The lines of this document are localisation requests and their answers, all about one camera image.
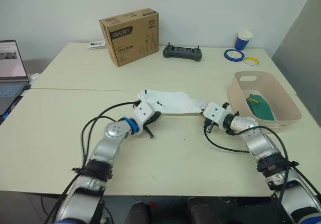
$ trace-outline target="blue joint ring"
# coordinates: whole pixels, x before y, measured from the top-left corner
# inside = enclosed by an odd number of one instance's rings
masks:
[[[129,123],[130,127],[131,127],[131,134],[134,135],[138,132],[139,128],[138,125],[131,119],[126,118],[126,117],[122,117],[121,120],[125,120],[127,123]]]
[[[229,53],[230,51],[236,51],[236,52],[240,53],[240,54],[241,54],[241,57],[240,57],[240,58],[230,57],[230,56],[228,55],[228,53]],[[243,60],[243,58],[244,58],[245,56],[244,56],[244,53],[241,52],[241,51],[239,51],[239,50],[236,50],[236,49],[228,49],[228,50],[226,50],[226,51],[224,52],[224,57],[225,57],[226,59],[230,60],[230,61],[233,61],[233,62],[240,62],[240,61]]]

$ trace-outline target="black gamepad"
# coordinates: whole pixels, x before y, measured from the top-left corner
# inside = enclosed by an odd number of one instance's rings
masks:
[[[186,47],[174,47],[170,43],[164,48],[163,55],[166,58],[179,57],[185,59],[194,59],[200,61],[202,58],[202,51],[200,46],[197,48],[186,48]]]

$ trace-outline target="green bag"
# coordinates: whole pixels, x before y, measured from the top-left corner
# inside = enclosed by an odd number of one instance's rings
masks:
[[[274,120],[269,104],[260,95],[252,95],[246,99],[252,113],[262,120]]]

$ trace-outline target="black cable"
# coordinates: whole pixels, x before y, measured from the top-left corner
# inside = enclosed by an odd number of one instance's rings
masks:
[[[62,194],[59,196],[59,198],[57,199],[54,207],[50,210],[49,214],[47,215],[46,220],[44,221],[44,224],[47,224],[50,217],[52,216],[52,214],[55,212],[55,210],[58,208],[58,206],[60,205],[60,203],[64,200],[64,198],[67,195],[68,190],[70,189],[71,185],[75,182],[75,180],[80,176],[80,174],[77,174],[67,185],[67,187],[65,188],[64,192],[62,192]]]
[[[112,120],[112,121],[116,121],[108,116],[98,116],[98,117],[95,117],[93,119],[91,119],[88,123],[86,123],[86,125],[84,126],[84,128],[82,129],[81,131],[81,150],[82,150],[82,168],[85,167],[85,164],[86,164],[86,161],[85,161],[85,157],[86,157],[86,154],[85,154],[85,145],[84,145],[84,134],[85,134],[85,130],[86,128],[90,125],[90,123],[92,123],[93,121],[96,121],[98,119],[109,119],[109,120]]]
[[[220,148],[220,149],[223,149],[223,150],[232,151],[232,152],[238,152],[238,153],[250,153],[248,150],[233,150],[233,149],[225,148],[225,147],[223,147],[223,146],[220,146],[220,145],[215,144],[215,143],[214,143],[213,141],[211,141],[210,138],[208,137],[205,127],[204,127],[204,135],[205,135],[205,138],[206,138],[212,145],[216,146],[217,148]]]
[[[302,177],[303,180],[306,181],[306,183],[308,183],[308,185],[312,188],[312,190],[315,191],[318,199],[321,199],[321,193],[316,189],[316,187],[308,180],[308,178],[306,178],[305,175],[303,175],[303,173],[301,171],[299,171],[295,166],[292,167],[294,170],[297,171],[297,173]]]
[[[240,131],[240,132],[238,132],[236,134],[233,134],[233,135],[241,135],[241,134],[243,134],[243,133],[245,133],[245,132],[247,132],[249,130],[255,130],[255,129],[266,129],[266,130],[270,131],[277,138],[277,140],[280,142],[280,145],[282,146],[287,165],[285,167],[284,182],[283,182],[283,185],[282,185],[282,188],[281,188],[281,191],[280,191],[279,200],[278,200],[278,205],[281,206],[282,199],[283,199],[283,196],[284,196],[284,192],[285,192],[285,189],[286,189],[286,186],[287,186],[287,179],[288,179],[288,176],[289,176],[289,171],[290,171],[290,168],[291,168],[285,145],[284,145],[282,139],[279,137],[279,135],[277,135],[276,132],[274,132],[272,129],[270,129],[270,128],[266,127],[266,126],[254,126],[254,127],[242,130],[242,131]]]
[[[112,215],[111,215],[110,211],[108,210],[107,207],[104,206],[104,208],[106,209],[106,211],[108,212],[108,215],[110,216],[111,224],[114,224],[114,219],[112,218]]]
[[[42,210],[44,211],[44,213],[45,213],[46,215],[48,215],[48,212],[46,212],[46,209],[45,209],[45,206],[44,206],[44,200],[43,200],[43,197],[42,197],[42,196],[40,196],[40,200],[41,200]]]
[[[106,112],[108,112],[109,110],[119,107],[119,106],[123,106],[123,105],[128,105],[128,104],[137,104],[138,101],[135,102],[123,102],[123,103],[119,103],[119,104],[115,104],[107,109],[105,109],[103,112],[101,112],[98,117],[103,116],[103,114],[105,114]],[[87,154],[85,155],[85,164],[87,162],[87,158],[88,158],[88,151],[89,151],[89,145],[90,145],[90,138],[91,138],[91,132],[96,124],[96,122],[98,121],[98,119],[94,120],[94,122],[92,123],[90,130],[89,130],[89,134],[88,134],[88,141],[87,141]]]

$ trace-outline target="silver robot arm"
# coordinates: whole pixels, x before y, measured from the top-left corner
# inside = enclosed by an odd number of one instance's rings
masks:
[[[120,144],[130,135],[141,134],[147,121],[155,114],[157,113],[148,103],[141,102],[131,117],[106,126],[102,140],[96,145],[88,163],[80,171],[80,176],[61,204],[55,223],[101,222],[104,207],[102,197],[107,180],[112,177],[112,167]]]
[[[258,122],[251,117],[240,117],[226,110],[216,103],[209,103],[203,111],[206,118],[205,128],[210,132],[214,125],[227,134],[235,135],[245,129],[258,126]],[[248,130],[241,134],[250,154],[255,158],[257,170],[262,172],[276,201],[280,197],[285,180],[285,172],[289,163],[284,158],[274,142],[261,129]],[[292,223],[317,223],[321,220],[321,205],[312,190],[307,186],[295,169],[288,172],[287,185],[279,206],[286,213],[287,220]]]

